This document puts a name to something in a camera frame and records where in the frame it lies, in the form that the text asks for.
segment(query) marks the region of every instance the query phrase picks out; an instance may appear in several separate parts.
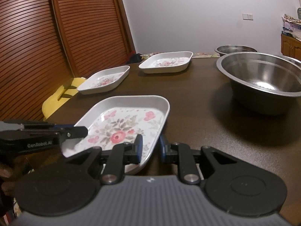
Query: dark brown table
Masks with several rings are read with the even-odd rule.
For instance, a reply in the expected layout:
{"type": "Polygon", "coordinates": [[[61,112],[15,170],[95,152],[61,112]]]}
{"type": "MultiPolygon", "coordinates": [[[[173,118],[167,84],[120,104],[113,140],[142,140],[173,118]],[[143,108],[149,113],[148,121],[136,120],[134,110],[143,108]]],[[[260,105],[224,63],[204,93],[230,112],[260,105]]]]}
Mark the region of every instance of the dark brown table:
{"type": "MultiPolygon", "coordinates": [[[[77,94],[49,121],[76,123],[93,105],[111,96],[161,95],[171,107],[163,130],[170,142],[187,143],[193,149],[213,146],[279,175],[288,189],[281,214],[297,225],[301,222],[300,102],[285,116],[253,113],[232,99],[229,80],[218,71],[215,62],[216,58],[192,59],[183,72],[152,75],[142,73],[138,64],[131,64],[129,75],[115,90],[77,94]]],[[[175,167],[161,164],[156,148],[139,174],[172,173],[175,167]]]]}

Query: white logo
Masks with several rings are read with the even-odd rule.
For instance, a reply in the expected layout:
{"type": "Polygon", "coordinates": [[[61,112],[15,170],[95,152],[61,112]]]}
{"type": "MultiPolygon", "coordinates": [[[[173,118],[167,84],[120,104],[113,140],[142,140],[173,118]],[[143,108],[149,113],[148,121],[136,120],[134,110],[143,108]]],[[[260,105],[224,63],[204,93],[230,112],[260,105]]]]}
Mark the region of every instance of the white logo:
{"type": "Polygon", "coordinates": [[[35,148],[35,147],[41,147],[41,146],[47,146],[47,145],[51,145],[52,141],[46,141],[46,142],[42,142],[42,143],[35,143],[35,144],[27,144],[28,148],[35,148]]]}
{"type": "Polygon", "coordinates": [[[155,179],[154,179],[153,177],[150,177],[150,178],[148,178],[146,181],[147,181],[147,182],[154,182],[155,179]]]}

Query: wall outlet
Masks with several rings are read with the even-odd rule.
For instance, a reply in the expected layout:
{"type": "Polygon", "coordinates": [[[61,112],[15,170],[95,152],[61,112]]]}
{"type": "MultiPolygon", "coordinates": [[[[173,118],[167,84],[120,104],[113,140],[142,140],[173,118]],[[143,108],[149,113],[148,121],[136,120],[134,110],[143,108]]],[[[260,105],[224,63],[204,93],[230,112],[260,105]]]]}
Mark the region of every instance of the wall outlet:
{"type": "Polygon", "coordinates": [[[253,20],[252,14],[243,13],[243,20],[253,20]]]}

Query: yellow chair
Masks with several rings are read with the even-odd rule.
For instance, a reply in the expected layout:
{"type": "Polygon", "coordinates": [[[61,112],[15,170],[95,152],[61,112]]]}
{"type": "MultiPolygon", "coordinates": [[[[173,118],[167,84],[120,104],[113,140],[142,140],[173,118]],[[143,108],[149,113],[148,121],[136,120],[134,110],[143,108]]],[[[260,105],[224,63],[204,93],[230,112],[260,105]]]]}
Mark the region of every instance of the yellow chair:
{"type": "Polygon", "coordinates": [[[59,107],[77,94],[77,88],[85,82],[85,80],[86,79],[83,77],[71,78],[64,85],[60,86],[53,95],[47,98],[42,105],[44,121],[46,121],[59,107]]]}

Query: tray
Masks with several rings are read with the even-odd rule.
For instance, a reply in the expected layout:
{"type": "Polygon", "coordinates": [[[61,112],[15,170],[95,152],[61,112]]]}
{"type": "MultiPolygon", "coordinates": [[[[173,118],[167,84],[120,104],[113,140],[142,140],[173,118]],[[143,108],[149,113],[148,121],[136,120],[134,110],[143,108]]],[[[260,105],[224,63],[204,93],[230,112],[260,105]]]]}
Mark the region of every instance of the tray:
{"type": "Polygon", "coordinates": [[[94,105],[75,126],[88,128],[83,140],[66,140],[62,153],[69,157],[78,152],[100,146],[112,149],[115,144],[133,143],[136,134],[143,136],[143,151],[139,165],[125,166],[125,172],[135,174],[148,161],[170,111],[166,98],[156,95],[115,96],[94,105]]]}
{"type": "Polygon", "coordinates": [[[104,69],[90,76],[77,90],[82,94],[93,94],[111,91],[126,78],[130,66],[124,65],[104,69]]]}
{"type": "Polygon", "coordinates": [[[189,51],[159,53],[145,60],[139,68],[147,74],[180,72],[187,68],[192,55],[189,51]]]}

